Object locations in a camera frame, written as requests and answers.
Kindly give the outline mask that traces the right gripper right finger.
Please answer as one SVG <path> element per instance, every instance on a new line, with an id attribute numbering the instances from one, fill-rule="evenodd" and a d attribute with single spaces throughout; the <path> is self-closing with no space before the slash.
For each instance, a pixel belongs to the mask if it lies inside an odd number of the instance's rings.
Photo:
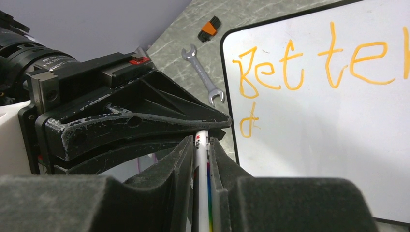
<path id="1" fill-rule="evenodd" d="M 361 191 L 341 178 L 253 177 L 209 144 L 216 232 L 376 232 Z"/>

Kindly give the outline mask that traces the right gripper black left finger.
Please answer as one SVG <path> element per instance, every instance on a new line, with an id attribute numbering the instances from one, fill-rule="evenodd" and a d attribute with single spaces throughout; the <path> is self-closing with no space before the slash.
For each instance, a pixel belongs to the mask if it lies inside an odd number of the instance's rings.
<path id="1" fill-rule="evenodd" d="M 3 232 L 183 232 L 193 137 L 120 182 L 106 175 L 5 175 L 0 178 Z"/>

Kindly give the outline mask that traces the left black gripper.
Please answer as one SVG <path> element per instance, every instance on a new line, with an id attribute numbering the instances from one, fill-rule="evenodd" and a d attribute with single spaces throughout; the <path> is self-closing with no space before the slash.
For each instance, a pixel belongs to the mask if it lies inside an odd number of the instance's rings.
<path id="1" fill-rule="evenodd" d="M 30 104 L 18 112 L 32 174 L 101 174 L 175 147 L 231 117 L 164 73 L 145 52 L 114 53 L 24 75 Z"/>

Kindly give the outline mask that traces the white marker pen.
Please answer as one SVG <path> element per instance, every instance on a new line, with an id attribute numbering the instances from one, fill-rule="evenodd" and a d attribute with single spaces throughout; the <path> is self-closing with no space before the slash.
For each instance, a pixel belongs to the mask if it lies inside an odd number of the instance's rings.
<path id="1" fill-rule="evenodd" d="M 209 177 L 209 136 L 201 130 L 194 137 L 192 231 L 212 232 L 212 199 Z"/>

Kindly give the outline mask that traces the white whiteboard black frame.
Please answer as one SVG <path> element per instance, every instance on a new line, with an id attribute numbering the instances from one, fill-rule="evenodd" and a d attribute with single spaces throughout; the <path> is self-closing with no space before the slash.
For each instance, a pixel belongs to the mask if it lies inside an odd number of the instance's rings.
<path id="1" fill-rule="evenodd" d="M 410 3 L 343 0 L 227 31 L 236 161 L 259 177 L 353 182 L 410 222 Z"/>

